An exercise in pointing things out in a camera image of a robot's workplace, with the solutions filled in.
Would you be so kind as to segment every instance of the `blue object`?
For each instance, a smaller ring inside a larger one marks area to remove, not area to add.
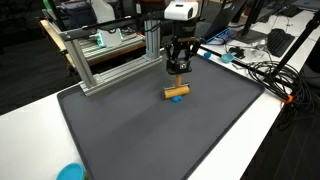
[[[224,54],[221,56],[221,60],[224,63],[230,63],[234,59],[234,55],[236,55],[236,52],[233,52],[231,54]]]
[[[64,167],[57,176],[57,180],[84,180],[85,172],[81,164],[72,163]]]
[[[226,28],[225,30],[221,31],[220,33],[216,34],[215,36],[213,36],[212,38],[210,38],[209,40],[207,40],[206,44],[210,44],[211,41],[217,39],[217,38],[221,38],[222,36],[228,35],[229,36],[229,28]]]
[[[171,98],[171,101],[172,102],[179,102],[179,101],[181,101],[182,100],[182,96],[175,96],[175,97],[172,97]]]
[[[204,57],[209,59],[211,57],[211,53],[210,52],[205,52],[204,53]]]

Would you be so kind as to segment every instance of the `desk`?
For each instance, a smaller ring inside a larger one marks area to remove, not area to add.
[[[52,39],[52,41],[57,45],[57,47],[59,48],[59,51],[62,52],[64,50],[67,50],[66,46],[64,45],[63,40],[60,38],[59,34],[50,26],[49,21],[48,20],[40,20],[39,22],[40,26],[42,26],[43,30],[48,34],[48,36]],[[132,45],[128,46],[127,48],[125,48],[122,51],[114,51],[111,53],[108,53],[106,55],[100,55],[98,58],[94,58],[94,59],[89,59],[88,58],[88,64],[89,66],[93,66],[96,65],[98,63],[104,62],[106,60],[121,56],[123,54],[129,53],[131,51],[140,49],[145,47],[145,43],[143,41],[139,41],[139,42],[132,42]],[[65,59],[69,62],[69,64],[76,69],[76,66],[72,60],[72,58],[70,57],[69,54],[65,54]]]
[[[310,12],[300,13],[291,19],[290,23],[295,24],[288,32],[299,35],[311,17]],[[267,24],[257,24],[254,29],[265,30],[267,33],[274,18]],[[286,19],[279,17],[275,27],[281,27],[283,22],[286,22]],[[309,38],[317,39],[319,35],[320,28]],[[289,63],[298,70],[301,69],[314,45],[314,41],[307,40]],[[223,47],[209,48],[223,51]],[[222,64],[218,57],[211,57],[211,60],[245,76],[244,70],[236,70],[231,64]],[[81,163],[56,94],[0,116],[0,179],[53,180],[65,165]],[[189,179],[239,179],[280,110],[279,99],[268,91],[263,93]]]

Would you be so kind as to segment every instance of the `aluminum frame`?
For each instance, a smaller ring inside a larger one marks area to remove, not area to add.
[[[94,95],[103,89],[106,89],[118,82],[121,82],[143,70],[151,68],[160,64],[162,57],[160,56],[160,28],[159,20],[145,21],[146,39],[146,54],[131,62],[123,64],[117,68],[113,68],[106,72],[93,75],[88,61],[82,52],[78,39],[71,37],[66,40],[66,35],[73,32],[73,30],[61,32],[58,27],[51,24],[52,28],[60,35],[63,40],[75,66],[82,79],[79,83],[86,96]],[[88,32],[94,34],[94,31],[85,31],[84,36],[89,35]],[[123,49],[125,45],[120,45],[118,48]]]

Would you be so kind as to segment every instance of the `laptop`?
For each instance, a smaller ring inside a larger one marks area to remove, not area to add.
[[[305,9],[309,11],[320,10],[320,1],[319,0],[298,0],[293,5],[299,7],[300,9]]]
[[[223,33],[226,30],[229,22],[238,13],[246,0],[233,0],[226,2],[224,0],[221,10],[212,23],[198,22],[195,32],[196,38],[203,39],[203,43],[209,44],[218,34]]]

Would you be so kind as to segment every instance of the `floor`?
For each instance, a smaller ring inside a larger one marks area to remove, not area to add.
[[[4,51],[0,55],[0,114],[75,84],[57,49],[43,37]]]
[[[300,112],[279,131],[275,122],[241,180],[316,180],[320,178],[320,116]]]

